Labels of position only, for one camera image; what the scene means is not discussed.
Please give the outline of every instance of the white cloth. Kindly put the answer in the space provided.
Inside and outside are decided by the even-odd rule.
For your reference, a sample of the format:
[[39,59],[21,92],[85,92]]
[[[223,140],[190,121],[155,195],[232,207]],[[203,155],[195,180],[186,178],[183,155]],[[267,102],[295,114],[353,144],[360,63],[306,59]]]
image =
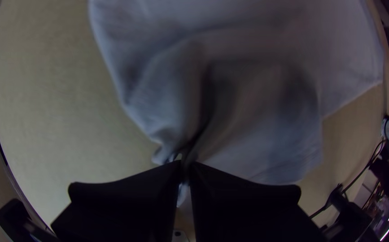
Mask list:
[[90,0],[122,106],[161,144],[263,184],[322,159],[322,117],[382,80],[362,0]]

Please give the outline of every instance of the black object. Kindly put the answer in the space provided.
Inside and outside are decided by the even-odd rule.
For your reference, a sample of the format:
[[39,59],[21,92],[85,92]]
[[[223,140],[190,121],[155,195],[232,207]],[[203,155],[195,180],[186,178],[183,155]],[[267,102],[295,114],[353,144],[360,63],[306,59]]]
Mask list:
[[51,227],[65,242],[170,242],[180,175],[176,161],[115,182],[73,183],[72,203]]
[[[72,202],[51,225],[56,237],[32,224],[19,201],[0,210],[0,225],[14,242],[170,242],[182,171],[174,161],[119,181],[71,184]],[[330,197],[341,212],[336,225],[320,230],[297,205],[298,186],[260,185],[197,162],[188,181],[198,242],[350,242],[371,222],[342,186]]]
[[266,186],[193,163],[190,189],[199,242],[326,241],[297,205],[297,186]]

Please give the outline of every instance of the desk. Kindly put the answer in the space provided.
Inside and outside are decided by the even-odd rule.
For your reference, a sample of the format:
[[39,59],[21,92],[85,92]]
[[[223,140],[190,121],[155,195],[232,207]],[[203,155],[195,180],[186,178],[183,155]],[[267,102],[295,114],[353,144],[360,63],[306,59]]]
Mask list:
[[[324,162],[299,183],[306,213],[323,206],[337,183],[348,184],[367,163],[389,110],[388,62],[385,75],[383,85],[324,120]],[[47,224],[70,202],[71,182],[109,182],[153,166],[157,146],[117,102],[86,0],[3,1],[0,142],[18,184]],[[327,223],[334,214],[327,210],[315,222]]]

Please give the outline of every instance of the fold in fabric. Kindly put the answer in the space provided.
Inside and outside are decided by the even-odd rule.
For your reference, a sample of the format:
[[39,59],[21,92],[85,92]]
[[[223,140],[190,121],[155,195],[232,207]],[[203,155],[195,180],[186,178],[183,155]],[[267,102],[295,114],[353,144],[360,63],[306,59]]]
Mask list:
[[163,164],[196,160],[289,184],[322,160],[322,117],[382,81],[383,52],[355,0],[90,0],[129,117]]

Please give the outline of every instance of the black cable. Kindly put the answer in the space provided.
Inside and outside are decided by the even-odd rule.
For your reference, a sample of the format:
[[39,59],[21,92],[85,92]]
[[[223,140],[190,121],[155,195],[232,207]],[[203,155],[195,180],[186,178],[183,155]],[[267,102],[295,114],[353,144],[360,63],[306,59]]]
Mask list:
[[[359,177],[363,174],[363,172],[366,171],[366,169],[372,164],[372,162],[374,161],[374,159],[377,157],[377,155],[381,152],[381,150],[384,148],[384,147],[381,147],[381,149],[377,152],[378,148],[380,147],[380,145],[382,145],[383,143],[385,143],[387,140],[382,140],[381,142],[379,142],[377,144],[377,146],[375,147],[374,149],[374,152],[372,153],[370,159],[369,159],[369,162],[368,164],[365,166],[365,168],[359,173],[359,175],[357,175],[357,177],[344,189],[342,190],[341,194],[344,194],[345,197],[347,198],[348,200],[348,197],[347,197],[347,194],[346,194],[346,191],[357,181],[357,179],[359,179]],[[319,215],[321,212],[323,212],[324,210],[326,210],[328,208],[328,204],[325,204],[323,207],[321,207],[319,210],[317,210],[315,213],[311,214],[310,215],[310,219],[313,219],[314,217],[316,217],[317,215]]]
[[380,143],[377,144],[377,146],[375,147],[374,149],[374,153],[371,155],[371,158],[369,159],[369,162],[368,164],[365,166],[365,168],[363,168],[363,170],[356,176],[355,179],[353,179],[350,184],[344,188],[341,192],[341,194],[345,193],[358,179],[359,177],[366,171],[366,169],[369,168],[369,166],[374,162],[374,159],[377,157],[377,155],[381,152],[381,150],[383,149],[383,147],[381,147],[381,149],[378,151],[378,154],[377,154],[377,149],[380,147],[380,145],[382,145],[383,143],[385,143],[386,140],[382,140]]

